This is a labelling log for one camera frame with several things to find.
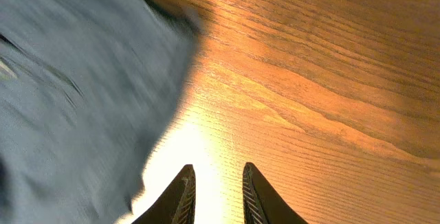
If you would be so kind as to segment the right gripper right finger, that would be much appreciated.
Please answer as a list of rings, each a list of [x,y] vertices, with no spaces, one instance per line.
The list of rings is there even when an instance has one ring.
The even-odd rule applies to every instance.
[[[245,224],[307,224],[251,162],[243,168],[242,185]]]

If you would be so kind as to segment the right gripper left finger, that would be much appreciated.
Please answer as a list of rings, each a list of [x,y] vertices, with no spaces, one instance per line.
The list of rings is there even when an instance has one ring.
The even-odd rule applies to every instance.
[[[154,204],[133,224],[193,224],[196,178],[192,164],[186,164]]]

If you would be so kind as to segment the navy blue shorts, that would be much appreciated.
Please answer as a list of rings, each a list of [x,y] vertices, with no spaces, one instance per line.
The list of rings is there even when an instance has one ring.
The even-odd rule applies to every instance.
[[[146,0],[1,0],[1,222],[126,214],[196,46]]]

